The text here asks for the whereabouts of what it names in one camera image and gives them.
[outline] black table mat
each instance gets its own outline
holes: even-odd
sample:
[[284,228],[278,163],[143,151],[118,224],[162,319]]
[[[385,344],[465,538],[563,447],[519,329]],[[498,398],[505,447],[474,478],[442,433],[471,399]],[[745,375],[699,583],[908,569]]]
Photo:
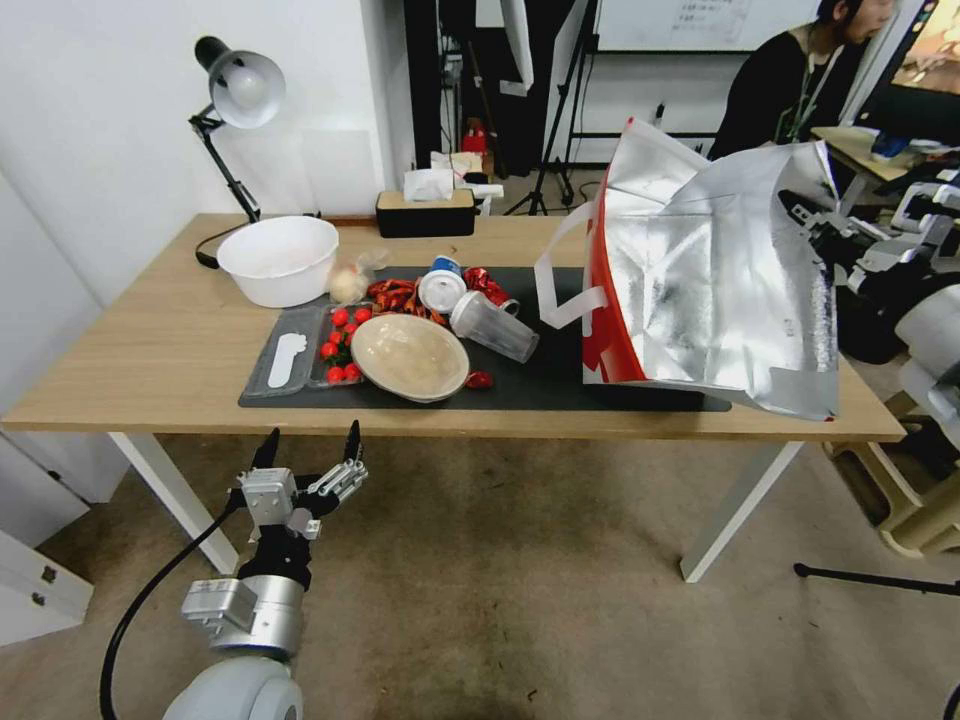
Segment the black table mat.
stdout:
[[[378,273],[383,278],[414,279],[426,268],[394,267]],[[381,390],[370,382],[329,390],[304,388],[279,397],[241,396],[242,407],[309,408],[449,408],[453,410],[646,410],[670,412],[724,412],[730,404],[701,393],[682,390],[584,385],[580,363],[579,322],[554,330],[539,320],[532,268],[492,268],[491,275],[520,301],[518,317],[540,334],[540,344],[524,364],[514,362],[470,340],[463,344],[472,370],[493,374],[490,390],[464,389],[439,403],[420,405]],[[583,270],[558,268],[557,295],[561,302],[580,292]]]

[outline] whiteboard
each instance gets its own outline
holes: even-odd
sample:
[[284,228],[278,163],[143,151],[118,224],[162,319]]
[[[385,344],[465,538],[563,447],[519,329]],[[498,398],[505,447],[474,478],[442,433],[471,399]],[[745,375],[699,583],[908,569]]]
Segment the whiteboard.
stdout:
[[600,50],[753,51],[816,17],[819,0],[602,0]]

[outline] beige bowl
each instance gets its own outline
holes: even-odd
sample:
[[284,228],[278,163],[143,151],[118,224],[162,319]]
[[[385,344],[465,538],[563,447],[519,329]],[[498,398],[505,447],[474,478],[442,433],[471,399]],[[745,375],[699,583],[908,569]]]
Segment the beige bowl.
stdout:
[[418,403],[444,400],[467,381],[470,360],[452,332],[413,315],[379,315],[357,328],[354,362],[370,382]]

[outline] white robot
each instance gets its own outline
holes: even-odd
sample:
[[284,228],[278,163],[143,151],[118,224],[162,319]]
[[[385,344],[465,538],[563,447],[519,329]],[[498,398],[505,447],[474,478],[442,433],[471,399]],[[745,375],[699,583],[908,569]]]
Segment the white robot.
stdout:
[[320,518],[336,510],[366,480],[359,423],[347,437],[342,462],[323,476],[294,476],[274,468],[279,432],[257,450],[253,468],[241,473],[227,508],[144,587],[114,632],[100,678],[100,712],[115,720],[113,666],[120,640],[137,609],[160,581],[235,510],[253,518],[257,550],[236,577],[197,580],[181,614],[230,655],[198,675],[173,701],[164,720],[301,720],[303,694],[289,661],[300,644],[301,603],[310,589],[310,542]]
[[842,217],[794,193],[780,199],[820,257],[842,268],[846,287],[906,345],[903,389],[960,448],[960,272],[938,268],[941,249],[958,233],[960,173],[945,170],[937,179],[910,186],[889,228]]

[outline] beige carpet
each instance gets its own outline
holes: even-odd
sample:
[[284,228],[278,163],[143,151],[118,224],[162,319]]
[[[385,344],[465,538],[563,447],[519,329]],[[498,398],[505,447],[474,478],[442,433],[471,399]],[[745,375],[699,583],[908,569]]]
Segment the beige carpet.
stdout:
[[[254,438],[168,437],[211,510]],[[281,458],[326,467],[333,439]],[[958,601],[792,563],[952,581],[887,551],[806,448],[699,585],[677,560],[750,446],[371,439],[369,482],[324,526],[296,662],[308,717],[937,718],[960,681]],[[232,518],[238,545],[249,520]],[[184,542],[139,479],[42,550],[96,584],[83,626],[0,649],[5,718],[95,718],[113,625]],[[156,718],[215,661],[178,616],[190,558],[121,650],[124,718]]]

